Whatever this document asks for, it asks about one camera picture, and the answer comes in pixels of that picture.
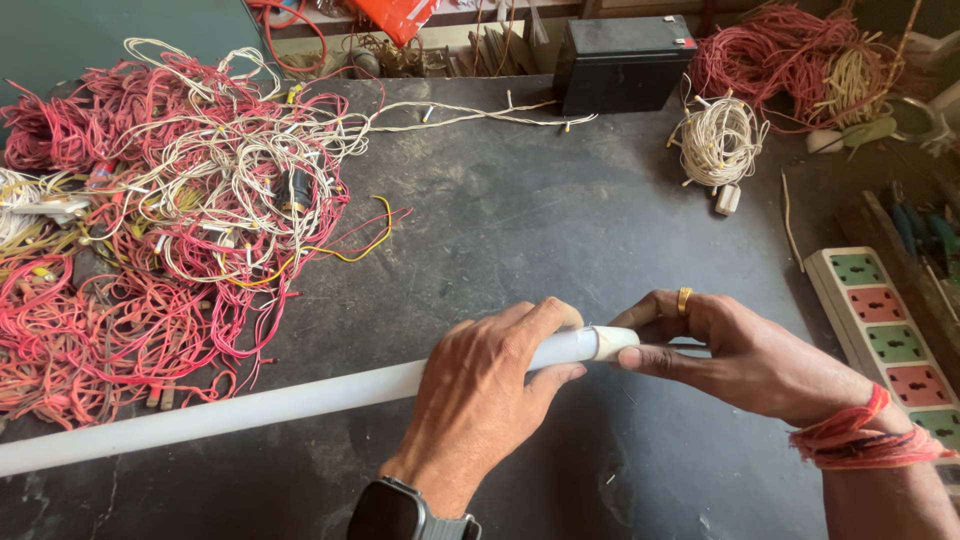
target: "fingernail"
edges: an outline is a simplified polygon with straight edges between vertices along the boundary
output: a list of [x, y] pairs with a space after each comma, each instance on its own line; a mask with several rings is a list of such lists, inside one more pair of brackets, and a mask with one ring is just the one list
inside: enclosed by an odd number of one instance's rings
[[627, 369], [636, 369], [640, 367], [640, 349], [637, 347], [624, 347], [616, 359], [620, 360], [620, 365]]

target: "orange plastic bag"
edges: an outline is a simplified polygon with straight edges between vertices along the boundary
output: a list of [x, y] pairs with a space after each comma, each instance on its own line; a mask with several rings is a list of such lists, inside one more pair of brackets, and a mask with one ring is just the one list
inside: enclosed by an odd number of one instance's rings
[[443, 0], [352, 0], [384, 31], [397, 47], [403, 47]]

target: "power strip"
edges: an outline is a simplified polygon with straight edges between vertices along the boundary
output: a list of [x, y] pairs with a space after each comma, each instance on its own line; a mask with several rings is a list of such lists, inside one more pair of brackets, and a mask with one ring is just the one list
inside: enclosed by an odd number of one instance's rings
[[[910, 420], [960, 451], [960, 400], [874, 250], [821, 250], [804, 267], [850, 366], [890, 390]], [[960, 467], [960, 458], [935, 464]], [[945, 482], [960, 484], [960, 469], [946, 472]]]

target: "gold ring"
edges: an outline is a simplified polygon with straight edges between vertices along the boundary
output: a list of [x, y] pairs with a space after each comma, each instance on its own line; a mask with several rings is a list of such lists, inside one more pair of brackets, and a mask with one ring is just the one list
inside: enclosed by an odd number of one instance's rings
[[690, 287], [680, 287], [680, 294], [677, 295], [677, 312], [683, 317], [686, 315], [686, 299], [690, 298], [693, 289]]

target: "smartwatch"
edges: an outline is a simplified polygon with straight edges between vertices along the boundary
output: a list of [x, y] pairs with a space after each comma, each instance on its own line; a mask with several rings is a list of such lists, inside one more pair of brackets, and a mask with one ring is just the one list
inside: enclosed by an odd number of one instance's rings
[[347, 540], [479, 540], [480, 525], [433, 517], [420, 491], [393, 477], [375, 480], [360, 494]]

